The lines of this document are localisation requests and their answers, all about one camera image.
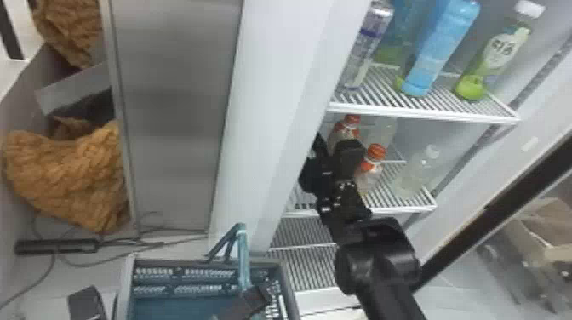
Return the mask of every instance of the wire shelf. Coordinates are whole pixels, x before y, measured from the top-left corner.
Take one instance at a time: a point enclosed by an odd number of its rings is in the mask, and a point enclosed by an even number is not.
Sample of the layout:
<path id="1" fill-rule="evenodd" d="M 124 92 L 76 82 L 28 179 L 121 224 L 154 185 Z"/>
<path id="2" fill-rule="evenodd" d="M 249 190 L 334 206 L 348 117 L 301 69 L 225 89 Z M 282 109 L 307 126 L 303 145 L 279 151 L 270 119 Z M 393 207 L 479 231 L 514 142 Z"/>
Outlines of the wire shelf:
<path id="1" fill-rule="evenodd" d="M 335 244 L 270 249 L 266 257 L 280 259 L 290 275 L 295 292 L 335 287 Z"/>
<path id="2" fill-rule="evenodd" d="M 476 103 L 459 99 L 450 90 L 459 77 L 454 73 L 441 73 L 426 97 L 407 96 L 392 85 L 397 70 L 395 66 L 373 64 L 362 87 L 355 94 L 334 94 L 328 111 L 468 123 L 514 125 L 520 121 L 513 109 L 492 94 Z"/>
<path id="3" fill-rule="evenodd" d="M 309 158 L 316 157 L 316 154 L 314 154 L 314 150 L 310 149 L 310 151 L 308 152 L 308 157 Z M 395 146 L 389 145 L 389 147 L 387 147 L 386 157 L 382 162 L 383 163 L 405 163 L 406 161 L 403 158 L 401 152 L 399 152 L 399 150 Z"/>
<path id="4" fill-rule="evenodd" d="M 373 214 L 429 213 L 437 207 L 435 199 L 426 188 L 409 199 L 402 199 L 393 194 L 389 185 L 404 166 L 405 163 L 385 163 L 377 186 L 368 195 L 362 197 L 363 202 Z M 296 184 L 286 204 L 286 213 L 287 215 L 316 216 L 315 203 L 316 197 L 303 192 L 300 185 Z"/>
<path id="5" fill-rule="evenodd" d="M 334 240 L 319 217 L 282 218 L 270 247 L 287 248 L 325 243 L 333 244 Z"/>

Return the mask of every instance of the bottle label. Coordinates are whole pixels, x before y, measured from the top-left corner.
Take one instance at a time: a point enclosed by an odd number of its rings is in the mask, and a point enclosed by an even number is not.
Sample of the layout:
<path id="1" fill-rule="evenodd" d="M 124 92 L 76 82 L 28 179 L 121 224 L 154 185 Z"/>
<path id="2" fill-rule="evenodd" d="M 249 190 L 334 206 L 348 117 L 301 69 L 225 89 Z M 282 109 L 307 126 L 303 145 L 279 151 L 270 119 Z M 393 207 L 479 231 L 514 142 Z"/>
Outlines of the bottle label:
<path id="1" fill-rule="evenodd" d="M 530 34 L 528 28 L 518 28 L 513 34 L 500 34 L 487 43 L 483 52 L 483 63 L 488 69 L 501 69 L 517 54 Z"/>

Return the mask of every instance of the black metal bar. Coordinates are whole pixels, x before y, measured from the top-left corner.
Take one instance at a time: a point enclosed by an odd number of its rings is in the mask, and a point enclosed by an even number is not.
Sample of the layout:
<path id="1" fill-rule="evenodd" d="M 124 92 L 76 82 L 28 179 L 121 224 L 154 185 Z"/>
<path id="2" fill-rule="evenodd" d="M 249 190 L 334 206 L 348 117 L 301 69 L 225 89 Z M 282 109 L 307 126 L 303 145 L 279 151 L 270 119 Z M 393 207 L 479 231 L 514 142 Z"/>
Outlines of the black metal bar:
<path id="1" fill-rule="evenodd" d="M 485 211 L 437 252 L 421 269 L 419 289 L 458 260 L 465 252 L 491 236 L 497 227 L 511 219 L 529 201 L 572 168 L 572 136 L 549 153 L 527 174 L 491 202 Z"/>
<path id="2" fill-rule="evenodd" d="M 0 36 L 2 36 L 2 42 L 4 43 L 8 57 L 10 59 L 23 60 L 24 55 L 18 43 L 18 38 L 14 33 L 14 26 L 12 26 L 12 21 L 8 16 L 8 10 L 6 10 L 4 0 L 0 0 Z"/>

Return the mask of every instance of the red bottle cap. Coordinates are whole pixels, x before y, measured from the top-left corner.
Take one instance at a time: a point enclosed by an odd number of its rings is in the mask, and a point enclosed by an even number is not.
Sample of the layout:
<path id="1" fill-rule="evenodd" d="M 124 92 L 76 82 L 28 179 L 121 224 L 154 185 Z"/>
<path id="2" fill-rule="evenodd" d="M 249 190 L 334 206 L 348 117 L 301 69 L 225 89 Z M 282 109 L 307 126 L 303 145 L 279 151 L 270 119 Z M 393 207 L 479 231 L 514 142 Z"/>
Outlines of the red bottle cap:
<path id="1" fill-rule="evenodd" d="M 379 143 L 372 143 L 368 148 L 368 157 L 375 160 L 383 160 L 386 158 L 386 148 Z"/>
<path id="2" fill-rule="evenodd" d="M 344 121 L 347 123 L 359 123 L 362 117 L 357 114 L 346 114 Z"/>

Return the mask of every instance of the green bottle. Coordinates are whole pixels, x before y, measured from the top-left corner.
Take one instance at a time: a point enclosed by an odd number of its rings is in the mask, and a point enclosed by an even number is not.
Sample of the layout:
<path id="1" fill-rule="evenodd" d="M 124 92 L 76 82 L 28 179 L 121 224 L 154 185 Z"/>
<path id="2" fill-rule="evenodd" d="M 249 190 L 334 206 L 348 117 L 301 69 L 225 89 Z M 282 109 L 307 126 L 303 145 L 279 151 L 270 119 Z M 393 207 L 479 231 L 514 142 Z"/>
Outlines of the green bottle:
<path id="1" fill-rule="evenodd" d="M 454 92 L 469 101 L 481 100 L 532 33 L 530 23 L 541 16 L 545 7 L 520 0 L 514 16 L 505 18 L 502 32 L 488 40 L 460 76 Z"/>

